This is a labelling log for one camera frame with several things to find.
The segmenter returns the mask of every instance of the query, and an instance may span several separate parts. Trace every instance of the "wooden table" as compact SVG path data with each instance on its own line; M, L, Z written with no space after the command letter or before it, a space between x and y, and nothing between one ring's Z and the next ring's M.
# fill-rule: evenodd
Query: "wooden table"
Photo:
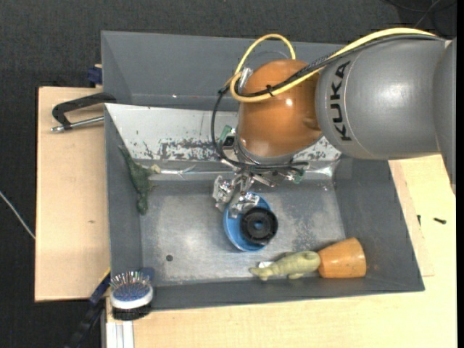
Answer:
M56 125L50 114L54 104L98 91L42 88L39 93L37 301L86 298L109 265L103 128L61 136L49 132ZM101 111L82 112L73 117ZM60 158L63 153L66 159ZM426 276L424 292L153 312L124 328L108 308L109 341L118 331L117 347L137 348L456 347L455 196L446 170L438 155L390 165ZM69 217L65 225L57 225L60 215Z

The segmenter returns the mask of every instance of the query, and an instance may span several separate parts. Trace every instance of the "metal clamp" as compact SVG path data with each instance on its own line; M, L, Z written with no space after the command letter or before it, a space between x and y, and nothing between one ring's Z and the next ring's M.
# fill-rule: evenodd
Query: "metal clamp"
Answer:
M64 103L57 104L51 114L53 117L61 124L60 126L55 126L51 128L51 131L67 131L78 126L89 125L103 121L103 116L93 117L88 120L77 121L76 123L71 123L65 116L66 112L75 111L77 109L93 106L99 103L117 103L116 98L108 93L98 93L91 96L84 96L83 98L73 99L72 101L66 101Z

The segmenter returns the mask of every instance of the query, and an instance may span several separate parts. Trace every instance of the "orange object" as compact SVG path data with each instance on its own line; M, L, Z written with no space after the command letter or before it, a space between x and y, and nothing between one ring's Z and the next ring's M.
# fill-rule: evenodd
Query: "orange object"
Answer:
M306 65L297 59L268 62L253 72L243 93L274 86ZM314 101L317 78L265 101L240 103L237 131L241 145L255 156L280 157L315 142L321 134Z
M330 245L318 252L319 274L324 278L364 277L365 255L360 242L352 237Z

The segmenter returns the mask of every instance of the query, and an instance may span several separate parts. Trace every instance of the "green toy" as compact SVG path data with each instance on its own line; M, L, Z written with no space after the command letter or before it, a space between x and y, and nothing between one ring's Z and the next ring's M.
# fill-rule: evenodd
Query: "green toy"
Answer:
M253 267L249 271L263 281L267 281L270 276L288 276L295 280L305 273L316 271L319 265L320 258L317 252L289 252L267 267Z
M151 167L143 167L132 159L125 146L119 146L119 149L128 165L130 180L138 193L137 210L140 214L145 215L148 210L148 194L154 188L154 183L149 180L149 177L154 173L159 174L161 169L156 164Z

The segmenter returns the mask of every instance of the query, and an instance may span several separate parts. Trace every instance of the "gray carpet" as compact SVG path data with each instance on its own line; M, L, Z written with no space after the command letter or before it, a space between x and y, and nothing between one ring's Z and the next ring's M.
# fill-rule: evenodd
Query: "gray carpet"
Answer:
M456 35L457 5L424 15L414 10L436 0L395 1L409 9L381 0L0 0L0 191L34 229L35 88L89 86L86 71L101 61L101 30L250 38L278 32L346 43L420 20L420 28ZM86 312L85 301L34 304L34 246L0 201L0 347L62 347ZM84 346L98 343L95 330Z

